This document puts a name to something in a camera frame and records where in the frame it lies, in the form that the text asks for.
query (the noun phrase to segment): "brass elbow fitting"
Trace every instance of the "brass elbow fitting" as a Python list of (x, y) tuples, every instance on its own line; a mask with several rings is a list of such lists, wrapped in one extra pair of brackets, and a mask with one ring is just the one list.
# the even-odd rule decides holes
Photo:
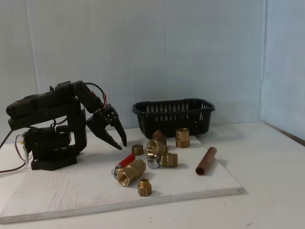
[(187, 128), (176, 129), (176, 147), (190, 147), (190, 132)]
[(167, 153), (167, 147), (160, 141), (150, 140), (146, 145), (147, 156), (158, 155), (161, 157)]
[(141, 179), (138, 184), (138, 193), (141, 197), (147, 197), (152, 194), (152, 185), (149, 183), (149, 179)]
[(164, 134), (162, 134), (162, 132), (160, 130), (157, 130), (156, 132), (154, 132), (154, 134), (152, 135), (152, 138), (154, 140), (162, 142), (166, 146), (166, 136)]
[(122, 186), (129, 186), (139, 178), (145, 170), (146, 163), (142, 159), (134, 160), (125, 168), (120, 169), (117, 180)]
[(167, 168), (173, 168), (178, 166), (178, 154), (163, 154), (162, 155), (162, 166)]
[(133, 145), (132, 146), (132, 152), (136, 155), (136, 156), (140, 156), (142, 154), (144, 154), (144, 151), (143, 151), (143, 145)]

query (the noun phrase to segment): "robotic arm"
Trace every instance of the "robotic arm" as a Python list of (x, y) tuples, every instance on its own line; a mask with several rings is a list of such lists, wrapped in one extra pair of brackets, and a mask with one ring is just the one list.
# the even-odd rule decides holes
[[(88, 120), (81, 104), (93, 113)], [(64, 82), (55, 89), (50, 87), (50, 92), (27, 96), (9, 105), (7, 114), (11, 117), (9, 125), (12, 130), (67, 116), (68, 125), (33, 128), (24, 134), (24, 148), (33, 153), (33, 170), (55, 170), (76, 164), (76, 156), (87, 146), (86, 125), (95, 136), (122, 149), (105, 130), (107, 125), (113, 126), (123, 145), (127, 145), (126, 134), (115, 109), (111, 104), (103, 104), (83, 81)], [(71, 132), (74, 133), (74, 145), (70, 145)]]

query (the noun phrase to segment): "copper pipe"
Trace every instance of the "copper pipe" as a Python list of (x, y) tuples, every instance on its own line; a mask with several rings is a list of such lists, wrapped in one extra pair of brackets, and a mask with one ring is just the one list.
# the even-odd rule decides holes
[(205, 175), (206, 171), (208, 170), (210, 164), (213, 162), (215, 154), (217, 153), (217, 149), (215, 147), (210, 147), (206, 154), (204, 155), (203, 159), (199, 163), (196, 168), (196, 173), (199, 176)]

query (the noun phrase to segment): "white wooden board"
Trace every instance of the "white wooden board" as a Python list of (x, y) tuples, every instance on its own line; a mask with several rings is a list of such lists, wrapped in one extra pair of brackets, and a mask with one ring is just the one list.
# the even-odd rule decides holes
[[(195, 168), (206, 148), (191, 136), (187, 149), (175, 147), (167, 139), (169, 152), (178, 154), (177, 168), (149, 169), (142, 175), (152, 184), (153, 194), (140, 197), (138, 181), (122, 187), (110, 174), (111, 169), (131, 152), (133, 144), (146, 145), (139, 129), (126, 130), (128, 146), (120, 151), (88, 133), (88, 146), (76, 165), (56, 171), (29, 171), (0, 214), (0, 223), (51, 219), (187, 199), (238, 194), (242, 186), (215, 160), (206, 176)], [(120, 139), (115, 131), (110, 135)]]

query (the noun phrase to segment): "brass coupling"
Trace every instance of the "brass coupling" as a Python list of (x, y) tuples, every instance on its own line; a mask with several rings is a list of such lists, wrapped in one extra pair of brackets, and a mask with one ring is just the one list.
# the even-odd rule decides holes
[(190, 147), (190, 132), (187, 128), (176, 129), (176, 147)]
[(162, 155), (162, 166), (167, 168), (173, 168), (178, 166), (178, 155), (177, 154), (163, 154)]
[(153, 133), (152, 138), (154, 140), (162, 142), (166, 146), (166, 136), (162, 134), (160, 130), (157, 130), (156, 132)]
[(168, 152), (167, 147), (160, 141), (150, 140), (146, 145), (147, 156), (158, 155), (160, 158)]
[(152, 185), (149, 183), (149, 179), (141, 179), (138, 184), (138, 193), (141, 197), (147, 197), (152, 194)]
[(118, 182), (126, 187), (139, 178), (146, 170), (146, 163), (142, 159), (132, 161), (125, 168), (120, 169), (118, 172)]
[(136, 156), (140, 156), (140, 155), (144, 154), (143, 145), (140, 145), (140, 144), (133, 145), (133, 146), (132, 146), (132, 152), (133, 152)]

